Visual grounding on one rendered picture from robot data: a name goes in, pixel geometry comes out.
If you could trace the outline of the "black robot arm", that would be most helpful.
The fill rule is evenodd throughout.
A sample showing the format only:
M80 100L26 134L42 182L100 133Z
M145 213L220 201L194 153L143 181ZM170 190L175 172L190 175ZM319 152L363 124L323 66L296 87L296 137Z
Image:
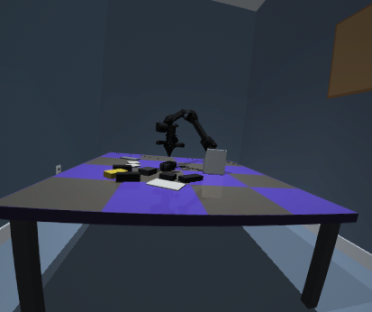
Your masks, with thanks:
M184 114L188 115L184 116ZM200 143L202 144L202 146L204 146L205 151L207 151L207 149L216 149L217 143L212 139L211 136L208 136L206 134L202 125L200 125L200 123L198 122L198 116L196 112L191 109L181 109L173 115L167 115L163 123L156 122L156 132L176 133L176 127L178 127L178 125L173 123L180 117L183 117L189 123L193 124L202 139Z

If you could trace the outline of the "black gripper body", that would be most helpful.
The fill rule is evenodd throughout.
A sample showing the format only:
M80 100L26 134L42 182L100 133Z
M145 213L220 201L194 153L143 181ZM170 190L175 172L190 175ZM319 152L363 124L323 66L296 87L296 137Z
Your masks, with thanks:
M166 138L165 141L156 141L156 144L158 144L158 145L163 144L164 146L169 146L170 145L170 147L176 147L176 146L180 147L180 148L185 147L185 144L182 143L182 142L175 143L175 137L176 137L175 133L167 133L166 136L167 136L167 138Z

